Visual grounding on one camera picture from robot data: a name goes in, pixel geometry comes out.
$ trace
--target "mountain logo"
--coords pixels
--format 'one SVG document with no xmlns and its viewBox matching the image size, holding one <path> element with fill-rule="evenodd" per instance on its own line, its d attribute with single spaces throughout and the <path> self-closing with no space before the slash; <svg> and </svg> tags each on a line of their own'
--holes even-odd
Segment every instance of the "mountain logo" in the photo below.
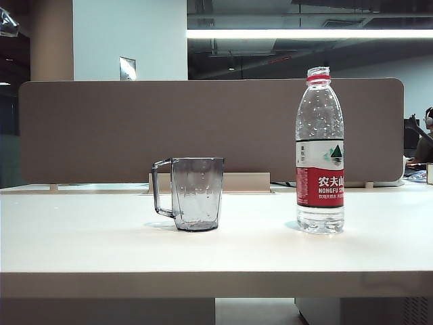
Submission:
<svg viewBox="0 0 433 325">
<path fill-rule="evenodd" d="M 331 161 L 336 166 L 341 165 L 341 162 L 343 161 L 343 154 L 341 153 L 341 149 L 340 149 L 339 145 L 337 145 L 336 148 L 334 150 L 332 150 Z"/>
</svg>

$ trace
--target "person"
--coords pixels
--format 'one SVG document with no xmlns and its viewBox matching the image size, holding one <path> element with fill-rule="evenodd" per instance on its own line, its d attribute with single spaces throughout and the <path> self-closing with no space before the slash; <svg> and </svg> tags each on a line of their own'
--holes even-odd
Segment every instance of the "person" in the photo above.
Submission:
<svg viewBox="0 0 433 325">
<path fill-rule="evenodd" d="M 433 107 L 430 107 L 426 110 L 424 122 L 426 123 L 426 128 L 430 130 L 428 136 L 433 138 Z M 433 163 L 433 147 L 427 142 L 426 139 L 421 137 L 418 141 L 417 150 L 415 151 L 415 158 L 408 160 L 406 165 L 428 162 Z"/>
</svg>

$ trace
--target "white wall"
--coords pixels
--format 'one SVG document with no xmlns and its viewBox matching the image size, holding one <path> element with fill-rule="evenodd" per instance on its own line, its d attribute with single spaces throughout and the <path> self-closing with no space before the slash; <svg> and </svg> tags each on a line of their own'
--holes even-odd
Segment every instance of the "white wall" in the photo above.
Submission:
<svg viewBox="0 0 433 325">
<path fill-rule="evenodd" d="M 74 80 L 119 80 L 119 56 L 139 80 L 186 80 L 186 0 L 73 0 Z"/>
<path fill-rule="evenodd" d="M 397 60 L 360 68 L 332 72 L 333 77 L 395 77 L 405 86 L 405 118 L 416 114 L 419 124 L 426 130 L 423 117 L 433 106 L 433 56 Z"/>
</svg>

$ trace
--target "bottle label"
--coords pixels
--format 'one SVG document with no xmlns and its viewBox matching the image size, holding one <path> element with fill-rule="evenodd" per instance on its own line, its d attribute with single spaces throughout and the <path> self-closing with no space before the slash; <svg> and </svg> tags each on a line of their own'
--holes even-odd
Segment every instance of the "bottle label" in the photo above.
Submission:
<svg viewBox="0 0 433 325">
<path fill-rule="evenodd" d="M 296 194 L 298 204 L 337 208 L 344 203 L 343 140 L 296 142 Z"/>
</svg>

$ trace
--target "ceiling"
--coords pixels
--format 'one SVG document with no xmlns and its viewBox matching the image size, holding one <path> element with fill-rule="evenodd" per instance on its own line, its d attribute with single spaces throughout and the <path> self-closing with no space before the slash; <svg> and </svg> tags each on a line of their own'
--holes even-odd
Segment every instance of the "ceiling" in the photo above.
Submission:
<svg viewBox="0 0 433 325">
<path fill-rule="evenodd" d="M 433 28 L 433 0 L 187 0 L 187 15 L 188 29 Z M 284 76 L 303 77 L 309 64 L 335 70 L 432 49 L 433 41 L 416 40 L 189 39 L 188 73 L 190 79 L 241 79 L 284 67 L 290 69 Z"/>
<path fill-rule="evenodd" d="M 17 96 L 19 86 L 30 80 L 29 0 L 2 0 L 0 6 L 20 23 L 18 37 L 0 37 L 0 95 Z"/>
</svg>

